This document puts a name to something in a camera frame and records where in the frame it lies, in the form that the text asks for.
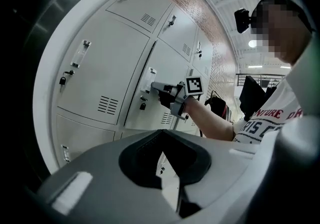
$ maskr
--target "white t-shirt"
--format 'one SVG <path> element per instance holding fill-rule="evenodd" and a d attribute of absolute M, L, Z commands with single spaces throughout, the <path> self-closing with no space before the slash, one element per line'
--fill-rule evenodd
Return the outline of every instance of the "white t-shirt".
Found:
<path fill-rule="evenodd" d="M 302 116 L 302 109 L 285 78 L 266 103 L 246 122 L 243 119 L 233 126 L 233 141 L 260 144 L 267 132 L 279 130 L 285 123 Z"/>

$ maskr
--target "railing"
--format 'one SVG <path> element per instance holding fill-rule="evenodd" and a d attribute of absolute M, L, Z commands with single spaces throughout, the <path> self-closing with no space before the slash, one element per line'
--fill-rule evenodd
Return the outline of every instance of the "railing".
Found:
<path fill-rule="evenodd" d="M 243 86 L 246 76 L 251 76 L 261 87 L 273 87 L 277 85 L 284 75 L 281 74 L 236 74 L 237 86 Z"/>

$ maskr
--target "locker door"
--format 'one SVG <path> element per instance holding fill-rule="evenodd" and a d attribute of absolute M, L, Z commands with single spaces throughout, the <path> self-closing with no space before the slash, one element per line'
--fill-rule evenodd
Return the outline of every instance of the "locker door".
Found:
<path fill-rule="evenodd" d="M 70 62 L 83 40 L 91 42 L 79 68 Z M 58 106 L 93 120 L 116 124 L 133 72 L 149 38 L 103 15 L 89 20 L 72 42 Z"/>
<path fill-rule="evenodd" d="M 117 0 L 107 11 L 126 18 L 152 33 L 170 4 L 170 0 Z"/>
<path fill-rule="evenodd" d="M 175 16 L 174 24 L 169 26 L 173 16 Z M 196 30 L 194 22 L 175 6 L 158 37 L 190 62 Z"/>
<path fill-rule="evenodd" d="M 204 94 L 201 95 L 200 102 L 202 104 L 204 104 L 206 101 L 206 96 L 207 96 L 207 91 L 208 91 L 208 81 L 196 69 L 193 70 L 192 75 L 193 76 L 202 76 Z M 177 123 L 175 129 L 178 131 L 195 131 L 197 129 L 197 126 L 194 123 L 194 121 L 191 119 L 191 117 L 189 117 L 189 119 L 185 120 L 185 121 L 179 119 L 177 122 L 178 123 Z"/>
<path fill-rule="evenodd" d="M 209 80 L 211 74 L 213 48 L 211 42 L 206 38 L 205 34 L 201 30 L 199 30 L 194 51 L 197 50 L 199 42 L 201 42 L 201 58 L 199 57 L 199 54 L 194 54 L 192 65 L 201 73 L 201 75 Z"/>
<path fill-rule="evenodd" d="M 68 147 L 70 160 L 75 159 L 90 148 L 114 140 L 114 131 L 87 126 L 61 115 L 57 115 L 56 120 L 59 144 Z"/>
<path fill-rule="evenodd" d="M 188 63 L 163 41 L 156 42 L 133 97 L 125 127 L 140 130 L 173 128 L 176 117 L 170 114 L 170 109 L 160 104 L 158 93 L 154 90 L 149 94 L 141 91 L 149 68 L 157 72 L 154 81 L 176 85 L 187 75 Z M 142 103 L 146 103 L 145 110 L 140 110 Z"/>

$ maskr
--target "brick wall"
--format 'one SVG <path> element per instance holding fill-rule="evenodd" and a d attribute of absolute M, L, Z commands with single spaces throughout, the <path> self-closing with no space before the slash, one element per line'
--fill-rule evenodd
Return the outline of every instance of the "brick wall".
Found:
<path fill-rule="evenodd" d="M 230 41 L 218 17 L 206 0 L 173 1 L 194 20 L 212 43 L 213 61 L 207 96 L 215 90 L 230 107 L 231 120 L 238 120 L 240 113 L 233 97 L 237 64 Z"/>

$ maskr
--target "locker vent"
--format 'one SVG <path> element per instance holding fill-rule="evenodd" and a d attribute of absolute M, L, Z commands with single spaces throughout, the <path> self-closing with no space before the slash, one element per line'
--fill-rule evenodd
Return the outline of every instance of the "locker vent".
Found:
<path fill-rule="evenodd" d="M 141 21 L 147 23 L 150 26 L 153 26 L 155 24 L 155 19 L 148 14 L 144 14 L 143 17 L 141 18 Z"/>
<path fill-rule="evenodd" d="M 190 56 L 191 49 L 186 44 L 184 44 L 183 46 L 184 47 L 182 48 L 182 51 L 185 52 L 188 56 Z"/>
<path fill-rule="evenodd" d="M 204 71 L 204 72 L 205 72 L 205 74 L 207 74 L 207 75 L 209 76 L 209 69 L 208 69 L 208 67 L 207 67 L 207 66 L 205 67 L 205 69 L 204 69 L 204 70 L 205 70 L 205 71 Z"/>
<path fill-rule="evenodd" d="M 171 124 L 172 119 L 173 119 L 172 114 L 164 113 L 161 120 L 161 124 Z"/>
<path fill-rule="evenodd" d="M 115 115 L 117 105 L 118 105 L 118 100 L 101 96 L 99 105 L 98 105 L 98 111 L 102 113 Z"/>

